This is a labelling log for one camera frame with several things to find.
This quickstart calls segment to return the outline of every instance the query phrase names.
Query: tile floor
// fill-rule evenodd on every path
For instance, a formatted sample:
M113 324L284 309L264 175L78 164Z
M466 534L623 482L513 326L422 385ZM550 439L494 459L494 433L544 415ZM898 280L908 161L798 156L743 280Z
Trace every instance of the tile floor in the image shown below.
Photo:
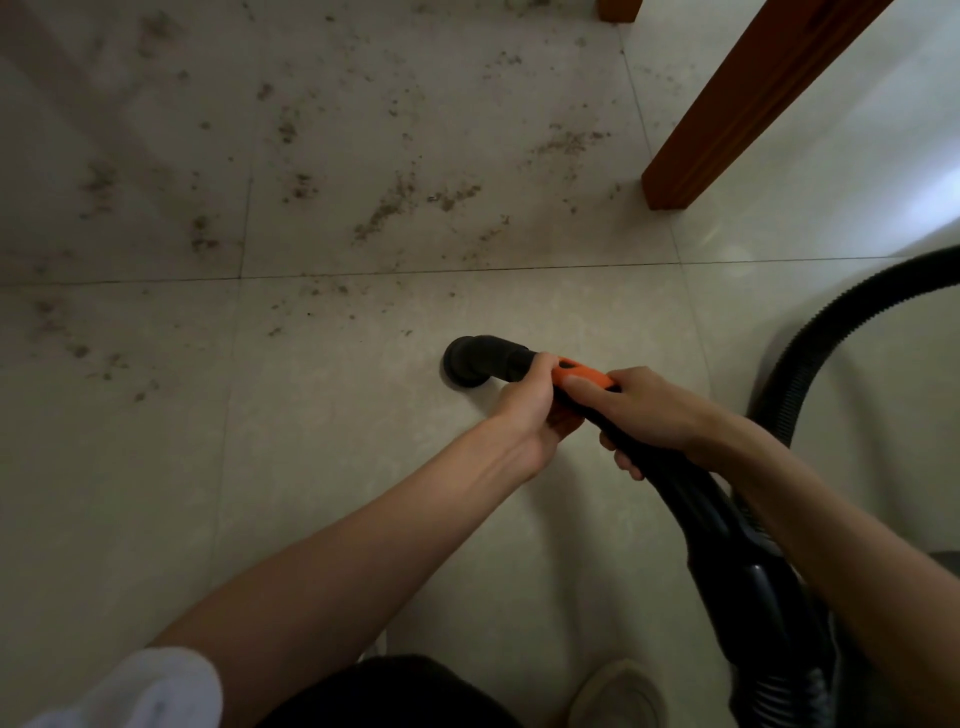
M845 287L960 230L960 9L898 0L689 210L636 180L759 7L35 0L0 8L0 722L382 492L495 395L491 332L731 407ZM960 547L960 291L829 362L796 449ZM729 676L655 494L593 433L391 625L542 725L610 657L672 724Z

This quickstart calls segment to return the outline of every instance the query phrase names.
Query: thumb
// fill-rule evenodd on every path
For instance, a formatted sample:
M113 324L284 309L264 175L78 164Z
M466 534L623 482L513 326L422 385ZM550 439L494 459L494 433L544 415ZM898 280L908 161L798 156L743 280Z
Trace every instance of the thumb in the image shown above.
M574 401L595 409L601 415L609 418L617 406L617 401L622 395L615 392L608 392L601 389L589 379L582 376L566 376L561 382L561 388L569 394Z

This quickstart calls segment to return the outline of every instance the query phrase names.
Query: wooden furniture leg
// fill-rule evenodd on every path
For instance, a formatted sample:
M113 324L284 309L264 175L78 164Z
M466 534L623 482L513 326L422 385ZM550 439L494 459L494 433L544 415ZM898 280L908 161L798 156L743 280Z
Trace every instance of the wooden furniture leg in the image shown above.
M642 176L651 209L684 209L892 0L767 0Z
M605 23L632 23L643 0L597 0L597 14Z

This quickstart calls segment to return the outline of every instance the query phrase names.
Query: black vacuum nozzle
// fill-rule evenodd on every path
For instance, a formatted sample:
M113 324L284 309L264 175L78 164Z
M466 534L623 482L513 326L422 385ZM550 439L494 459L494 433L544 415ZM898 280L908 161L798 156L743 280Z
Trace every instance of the black vacuum nozzle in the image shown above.
M496 336L461 336L444 352L444 374L458 387L479 387L491 376L520 381L536 356L520 344Z

